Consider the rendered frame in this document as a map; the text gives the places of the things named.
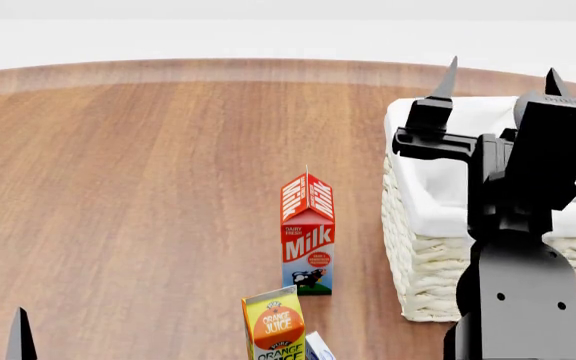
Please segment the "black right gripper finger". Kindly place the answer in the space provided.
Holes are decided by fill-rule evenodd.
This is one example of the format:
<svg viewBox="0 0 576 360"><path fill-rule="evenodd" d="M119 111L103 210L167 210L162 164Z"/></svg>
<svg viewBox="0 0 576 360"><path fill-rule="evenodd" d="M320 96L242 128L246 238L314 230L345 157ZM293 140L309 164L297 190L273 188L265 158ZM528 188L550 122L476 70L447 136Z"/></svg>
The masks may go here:
<svg viewBox="0 0 576 360"><path fill-rule="evenodd" d="M546 75L545 94L552 96L570 95L568 87L554 68L550 68Z"/></svg>
<svg viewBox="0 0 576 360"><path fill-rule="evenodd" d="M453 110L452 95L458 68L458 56L454 56L441 83L425 98L418 98L411 105L407 128L422 131L445 132Z"/></svg>

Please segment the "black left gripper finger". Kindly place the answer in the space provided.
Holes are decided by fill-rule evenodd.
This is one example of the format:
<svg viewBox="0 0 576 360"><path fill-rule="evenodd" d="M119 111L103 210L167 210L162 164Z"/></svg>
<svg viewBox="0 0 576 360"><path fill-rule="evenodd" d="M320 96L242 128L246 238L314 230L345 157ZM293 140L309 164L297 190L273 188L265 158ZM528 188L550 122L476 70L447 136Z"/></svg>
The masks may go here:
<svg viewBox="0 0 576 360"><path fill-rule="evenodd" d="M8 340L5 360L38 360L27 311L17 308Z"/></svg>

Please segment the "white wicker basket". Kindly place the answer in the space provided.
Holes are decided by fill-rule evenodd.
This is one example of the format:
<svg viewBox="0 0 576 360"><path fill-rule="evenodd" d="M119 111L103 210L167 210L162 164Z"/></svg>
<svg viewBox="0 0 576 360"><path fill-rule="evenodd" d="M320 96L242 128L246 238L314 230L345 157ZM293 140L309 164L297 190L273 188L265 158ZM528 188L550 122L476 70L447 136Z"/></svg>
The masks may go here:
<svg viewBox="0 0 576 360"><path fill-rule="evenodd" d="M405 125L416 99L404 98L388 107L384 120L387 149L392 149L395 131ZM460 317L456 305L459 278L469 266L474 239L433 237L414 233L402 203L403 191L395 170L384 161L382 223L387 257L403 316L412 321L455 321ZM559 251L576 270L576 237L553 237L543 240Z"/></svg>

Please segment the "red milk carton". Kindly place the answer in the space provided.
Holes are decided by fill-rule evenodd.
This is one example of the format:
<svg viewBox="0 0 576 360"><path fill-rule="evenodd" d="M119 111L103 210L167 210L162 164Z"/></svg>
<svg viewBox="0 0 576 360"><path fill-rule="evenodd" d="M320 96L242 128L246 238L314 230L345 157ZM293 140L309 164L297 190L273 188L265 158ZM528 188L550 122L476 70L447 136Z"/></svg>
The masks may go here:
<svg viewBox="0 0 576 360"><path fill-rule="evenodd" d="M281 188L282 285L300 296L327 296L334 279L333 189L306 171Z"/></svg>

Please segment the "blue and white box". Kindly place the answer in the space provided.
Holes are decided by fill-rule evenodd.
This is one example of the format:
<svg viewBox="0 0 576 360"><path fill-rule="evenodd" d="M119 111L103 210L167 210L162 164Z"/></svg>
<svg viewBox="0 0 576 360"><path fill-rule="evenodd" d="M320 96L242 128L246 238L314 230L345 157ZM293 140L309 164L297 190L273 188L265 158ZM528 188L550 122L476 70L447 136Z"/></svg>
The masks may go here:
<svg viewBox="0 0 576 360"><path fill-rule="evenodd" d="M332 351L318 332L311 332L305 337L306 360L336 360Z"/></svg>

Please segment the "orange juice carton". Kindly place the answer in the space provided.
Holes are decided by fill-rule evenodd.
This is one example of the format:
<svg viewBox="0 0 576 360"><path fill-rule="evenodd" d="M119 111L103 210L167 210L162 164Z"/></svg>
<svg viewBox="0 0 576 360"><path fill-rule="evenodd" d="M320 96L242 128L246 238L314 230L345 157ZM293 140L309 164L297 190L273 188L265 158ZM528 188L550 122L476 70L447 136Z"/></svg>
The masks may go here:
<svg viewBox="0 0 576 360"><path fill-rule="evenodd" d="M241 299L249 360L305 360L305 323L297 287Z"/></svg>

